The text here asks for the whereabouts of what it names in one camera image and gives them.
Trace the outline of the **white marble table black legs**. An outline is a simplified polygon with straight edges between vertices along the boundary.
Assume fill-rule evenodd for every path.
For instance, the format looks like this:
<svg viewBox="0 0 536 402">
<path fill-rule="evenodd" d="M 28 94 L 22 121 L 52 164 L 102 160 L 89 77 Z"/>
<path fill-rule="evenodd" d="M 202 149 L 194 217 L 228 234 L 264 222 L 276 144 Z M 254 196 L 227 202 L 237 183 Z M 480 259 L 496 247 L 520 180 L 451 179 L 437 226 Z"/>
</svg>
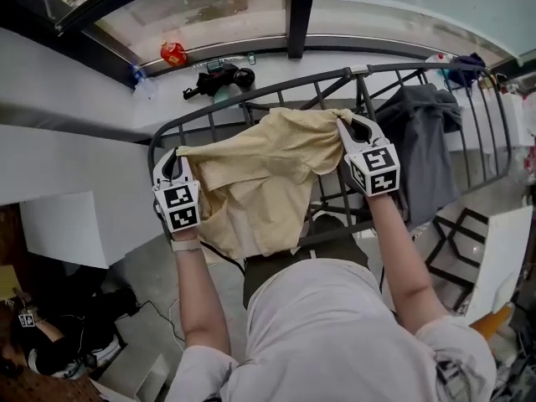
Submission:
<svg viewBox="0 0 536 402">
<path fill-rule="evenodd" d="M 461 314 L 466 325 L 499 312 L 510 302 L 522 274 L 532 221 L 533 207 L 530 205 L 489 218 L 464 208 L 454 222 L 439 215 L 432 220 L 440 239 L 425 263 L 432 275 L 461 288 L 454 308 L 457 310 L 463 302 L 468 302 Z M 461 254 L 456 235 L 463 235 L 483 246 L 480 262 Z M 474 282 L 433 265 L 445 245 L 461 263 L 478 270 Z"/>
</svg>

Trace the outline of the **grey metal drying rack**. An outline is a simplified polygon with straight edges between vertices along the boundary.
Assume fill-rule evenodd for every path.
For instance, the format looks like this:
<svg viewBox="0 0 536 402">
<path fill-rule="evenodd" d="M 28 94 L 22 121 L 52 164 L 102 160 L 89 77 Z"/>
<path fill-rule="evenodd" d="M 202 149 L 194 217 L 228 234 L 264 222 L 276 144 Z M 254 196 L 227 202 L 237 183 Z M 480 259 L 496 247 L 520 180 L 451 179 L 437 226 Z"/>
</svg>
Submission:
<svg viewBox="0 0 536 402">
<path fill-rule="evenodd" d="M 499 166 L 488 170 L 485 158 L 487 154 L 498 150 L 510 153 L 512 148 L 501 94 L 495 85 L 482 88 L 484 81 L 492 79 L 491 73 L 483 69 L 470 87 L 452 89 L 446 83 L 448 69 L 449 64 L 441 63 L 373 64 L 284 81 L 170 121 L 155 133 L 150 145 L 158 146 L 172 129 L 182 131 L 191 121 L 208 122 L 211 137 L 208 144 L 220 142 L 258 124 L 273 108 L 350 110 L 378 124 L 376 109 L 399 88 L 433 84 L 439 90 L 451 92 L 461 108 L 461 129 L 445 134 L 445 138 L 451 155 L 453 176 L 462 196 L 504 178 L 508 168 Z M 374 144 L 358 142 L 358 150 L 367 145 L 389 143 L 393 144 L 384 134 Z M 352 180 L 349 166 L 344 160 L 345 154 L 343 147 L 343 155 L 336 169 L 317 176 L 296 247 L 340 240 L 372 227 L 369 207 L 364 202 L 366 196 Z M 151 179 L 152 170 L 160 158 L 154 151 L 147 154 Z M 202 240 L 202 243 L 221 258 L 233 261 L 207 242 Z"/>
</svg>

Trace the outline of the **dark purple bag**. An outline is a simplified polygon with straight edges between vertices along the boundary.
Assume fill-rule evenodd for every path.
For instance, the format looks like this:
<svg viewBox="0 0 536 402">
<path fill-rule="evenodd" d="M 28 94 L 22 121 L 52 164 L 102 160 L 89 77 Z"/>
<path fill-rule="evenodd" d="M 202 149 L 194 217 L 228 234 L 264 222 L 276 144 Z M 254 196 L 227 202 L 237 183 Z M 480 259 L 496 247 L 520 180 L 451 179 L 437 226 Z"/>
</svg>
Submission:
<svg viewBox="0 0 536 402">
<path fill-rule="evenodd" d="M 449 62 L 446 83 L 452 89 L 470 87 L 480 72 L 486 68 L 484 60 L 477 53 L 454 57 Z"/>
</svg>

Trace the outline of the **person's right forearm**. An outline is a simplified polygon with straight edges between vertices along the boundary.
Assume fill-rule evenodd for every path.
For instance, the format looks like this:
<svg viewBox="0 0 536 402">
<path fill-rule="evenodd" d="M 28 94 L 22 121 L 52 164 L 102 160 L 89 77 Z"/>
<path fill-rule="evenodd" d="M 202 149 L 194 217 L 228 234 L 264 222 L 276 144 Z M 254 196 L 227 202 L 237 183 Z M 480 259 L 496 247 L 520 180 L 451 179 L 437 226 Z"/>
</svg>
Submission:
<svg viewBox="0 0 536 402">
<path fill-rule="evenodd" d="M 377 233 L 385 276 L 403 327 L 415 334 L 448 314 L 432 286 L 430 273 L 399 215 L 393 199 L 381 194 L 367 199 Z"/>
</svg>

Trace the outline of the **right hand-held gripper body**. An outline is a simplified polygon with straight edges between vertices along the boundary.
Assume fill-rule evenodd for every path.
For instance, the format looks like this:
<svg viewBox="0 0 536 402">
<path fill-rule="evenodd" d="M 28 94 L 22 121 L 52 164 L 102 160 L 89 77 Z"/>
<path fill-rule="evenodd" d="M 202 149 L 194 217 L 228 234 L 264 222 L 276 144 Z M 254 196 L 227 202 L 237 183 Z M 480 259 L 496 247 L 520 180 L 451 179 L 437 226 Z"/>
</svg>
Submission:
<svg viewBox="0 0 536 402">
<path fill-rule="evenodd" d="M 367 197 L 399 189 L 400 163 L 393 144 L 367 145 L 344 156 L 350 176 Z"/>
</svg>

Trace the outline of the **dark grey clothes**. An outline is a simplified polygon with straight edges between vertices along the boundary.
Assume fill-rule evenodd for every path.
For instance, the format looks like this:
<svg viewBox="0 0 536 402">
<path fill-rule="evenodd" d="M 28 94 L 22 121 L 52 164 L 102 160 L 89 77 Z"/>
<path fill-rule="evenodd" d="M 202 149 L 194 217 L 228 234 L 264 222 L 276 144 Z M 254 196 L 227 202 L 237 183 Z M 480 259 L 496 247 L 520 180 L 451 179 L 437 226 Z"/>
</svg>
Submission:
<svg viewBox="0 0 536 402">
<path fill-rule="evenodd" d="M 407 229 L 413 230 L 461 196 L 445 138 L 461 129 L 461 108 L 451 92 L 433 84 L 407 85 L 376 109 L 375 117 L 398 154 L 396 198 Z"/>
</svg>

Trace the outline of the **pale yellow clothes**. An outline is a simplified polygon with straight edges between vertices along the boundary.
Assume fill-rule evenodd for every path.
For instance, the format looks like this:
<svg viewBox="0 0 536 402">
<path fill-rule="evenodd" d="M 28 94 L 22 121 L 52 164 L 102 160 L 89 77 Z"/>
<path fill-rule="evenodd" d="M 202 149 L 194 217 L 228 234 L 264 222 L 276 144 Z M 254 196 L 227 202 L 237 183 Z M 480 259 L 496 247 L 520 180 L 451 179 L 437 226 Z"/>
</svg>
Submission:
<svg viewBox="0 0 536 402">
<path fill-rule="evenodd" d="M 343 155 L 336 121 L 352 115 L 273 108 L 231 138 L 179 147 L 201 184 L 202 240 L 233 260 L 296 247 L 317 176 Z"/>
</svg>

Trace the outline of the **red small object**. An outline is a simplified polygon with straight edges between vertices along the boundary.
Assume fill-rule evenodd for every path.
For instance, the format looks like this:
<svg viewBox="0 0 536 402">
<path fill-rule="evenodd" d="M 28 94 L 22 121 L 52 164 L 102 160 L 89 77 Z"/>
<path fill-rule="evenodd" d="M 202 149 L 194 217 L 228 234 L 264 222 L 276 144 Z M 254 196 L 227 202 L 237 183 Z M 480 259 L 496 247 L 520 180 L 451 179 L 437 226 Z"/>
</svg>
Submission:
<svg viewBox="0 0 536 402">
<path fill-rule="evenodd" d="M 162 42 L 160 55 L 172 67 L 184 66 L 188 62 L 188 54 L 178 42 Z"/>
</svg>

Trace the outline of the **orange cushion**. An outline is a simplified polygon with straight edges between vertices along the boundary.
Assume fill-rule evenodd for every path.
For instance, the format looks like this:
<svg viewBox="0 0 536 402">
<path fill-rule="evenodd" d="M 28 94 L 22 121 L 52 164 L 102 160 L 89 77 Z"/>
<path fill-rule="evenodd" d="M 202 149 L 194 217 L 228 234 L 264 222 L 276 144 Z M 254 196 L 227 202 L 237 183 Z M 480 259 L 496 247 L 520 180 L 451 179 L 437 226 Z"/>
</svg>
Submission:
<svg viewBox="0 0 536 402">
<path fill-rule="evenodd" d="M 511 313 L 511 304 L 507 303 L 499 311 L 488 313 L 485 317 L 472 323 L 470 327 L 481 334 L 486 341 L 489 341 L 497 330 L 510 318 Z"/>
</svg>

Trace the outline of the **person's white shirt torso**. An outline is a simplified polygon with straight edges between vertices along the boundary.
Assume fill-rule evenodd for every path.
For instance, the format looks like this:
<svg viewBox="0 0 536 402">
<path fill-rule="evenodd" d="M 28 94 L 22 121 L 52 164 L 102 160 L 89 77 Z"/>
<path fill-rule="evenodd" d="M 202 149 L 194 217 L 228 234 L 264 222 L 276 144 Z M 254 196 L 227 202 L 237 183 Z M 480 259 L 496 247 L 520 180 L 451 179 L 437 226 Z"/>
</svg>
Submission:
<svg viewBox="0 0 536 402">
<path fill-rule="evenodd" d="M 303 260 L 248 306 L 245 360 L 187 348 L 166 402 L 489 402 L 485 339 L 445 316 L 413 334 L 350 261 Z"/>
</svg>

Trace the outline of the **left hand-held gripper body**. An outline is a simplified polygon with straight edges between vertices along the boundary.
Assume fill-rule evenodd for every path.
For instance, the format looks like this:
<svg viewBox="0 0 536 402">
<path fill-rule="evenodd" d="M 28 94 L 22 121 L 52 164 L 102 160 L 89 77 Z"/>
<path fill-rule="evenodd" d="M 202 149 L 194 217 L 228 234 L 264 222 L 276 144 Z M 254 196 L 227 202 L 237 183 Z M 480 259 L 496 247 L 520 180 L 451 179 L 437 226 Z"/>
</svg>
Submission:
<svg viewBox="0 0 536 402">
<path fill-rule="evenodd" d="M 200 224 L 198 181 L 171 183 L 158 178 L 153 185 L 155 210 L 170 233 Z"/>
</svg>

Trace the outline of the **black tool on sill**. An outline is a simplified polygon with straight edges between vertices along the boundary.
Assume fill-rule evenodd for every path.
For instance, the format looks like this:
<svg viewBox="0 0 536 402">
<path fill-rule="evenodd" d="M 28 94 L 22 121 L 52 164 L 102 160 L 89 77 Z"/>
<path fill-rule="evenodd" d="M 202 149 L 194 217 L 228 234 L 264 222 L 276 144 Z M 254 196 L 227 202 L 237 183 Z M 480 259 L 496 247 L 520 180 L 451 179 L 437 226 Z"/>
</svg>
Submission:
<svg viewBox="0 0 536 402">
<path fill-rule="evenodd" d="M 199 73 L 196 86 L 183 91 L 183 98 L 189 100 L 196 95 L 214 97 L 224 86 L 236 85 L 240 90 L 250 90 L 255 83 L 255 73 L 249 68 L 240 68 L 224 63 L 215 72 Z"/>
</svg>

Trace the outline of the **person's left forearm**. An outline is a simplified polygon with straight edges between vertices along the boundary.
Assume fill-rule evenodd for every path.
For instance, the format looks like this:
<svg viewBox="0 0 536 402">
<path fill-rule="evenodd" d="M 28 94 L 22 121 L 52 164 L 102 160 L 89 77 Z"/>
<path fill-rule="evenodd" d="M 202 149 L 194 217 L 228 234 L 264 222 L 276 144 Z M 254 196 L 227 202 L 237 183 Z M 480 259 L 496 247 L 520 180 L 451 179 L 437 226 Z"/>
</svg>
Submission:
<svg viewBox="0 0 536 402">
<path fill-rule="evenodd" d="M 175 253 L 180 322 L 186 346 L 231 354 L 229 330 L 218 292 L 201 250 Z"/>
</svg>

